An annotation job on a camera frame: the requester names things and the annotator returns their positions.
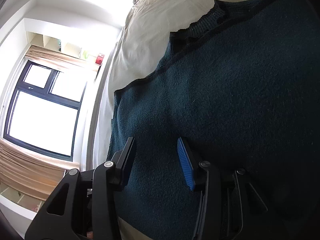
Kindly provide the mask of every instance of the screw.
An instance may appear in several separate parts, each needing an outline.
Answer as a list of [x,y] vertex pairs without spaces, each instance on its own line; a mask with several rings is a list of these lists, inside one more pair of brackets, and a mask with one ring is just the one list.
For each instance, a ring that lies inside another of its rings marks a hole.
[[203,161],[203,162],[201,162],[200,163],[200,165],[202,166],[202,167],[209,167],[210,166],[210,163],[209,162],[207,162],[207,161]]
[[78,173],[78,170],[77,170],[77,169],[72,169],[72,170],[69,171],[69,174],[70,174],[71,176],[76,175],[77,173]]
[[239,168],[239,169],[237,169],[237,173],[240,175],[243,175],[243,174],[245,174],[245,169]]
[[107,161],[104,163],[104,166],[107,167],[107,168],[110,168],[113,166],[113,162],[112,161]]

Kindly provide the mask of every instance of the bedsheet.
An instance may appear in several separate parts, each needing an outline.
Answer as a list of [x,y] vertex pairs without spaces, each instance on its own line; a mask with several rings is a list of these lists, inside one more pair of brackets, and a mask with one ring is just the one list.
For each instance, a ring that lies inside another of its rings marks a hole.
[[134,0],[134,3],[118,38],[102,93],[93,148],[94,168],[107,158],[114,91],[153,72],[164,55],[169,33],[197,21],[213,7],[214,0]]

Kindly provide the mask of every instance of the knit sweater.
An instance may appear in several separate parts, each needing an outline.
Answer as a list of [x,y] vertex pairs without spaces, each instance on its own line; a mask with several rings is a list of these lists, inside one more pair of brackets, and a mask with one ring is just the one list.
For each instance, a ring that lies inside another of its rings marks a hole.
[[118,215],[153,240],[191,239],[199,193],[178,159],[185,136],[204,160],[246,169],[282,219],[308,216],[320,194],[319,51],[305,0],[216,1],[171,33],[157,69],[115,92],[108,159],[137,142]]

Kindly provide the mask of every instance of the curtain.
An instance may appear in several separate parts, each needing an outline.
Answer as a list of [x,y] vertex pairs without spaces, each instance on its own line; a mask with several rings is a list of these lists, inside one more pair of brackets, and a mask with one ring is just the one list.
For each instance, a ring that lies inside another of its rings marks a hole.
[[80,58],[71,57],[60,52],[52,51],[34,45],[31,45],[25,57],[35,63],[53,68],[61,72],[85,71],[96,75],[99,69],[98,64],[90,63]]
[[46,200],[64,171],[79,163],[54,159],[0,138],[0,181],[24,194]]

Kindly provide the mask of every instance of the black clamp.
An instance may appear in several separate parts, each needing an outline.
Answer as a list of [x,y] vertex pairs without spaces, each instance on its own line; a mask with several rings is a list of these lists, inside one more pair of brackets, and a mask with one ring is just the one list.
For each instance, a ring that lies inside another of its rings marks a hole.
[[25,240],[89,239],[86,233],[91,218],[95,240],[121,240],[113,192],[128,184],[135,154],[136,143],[129,137],[122,151],[95,170],[70,170],[35,216]]
[[287,240],[288,233],[256,183],[240,168],[219,170],[178,139],[178,155],[191,190],[201,191],[193,240]]

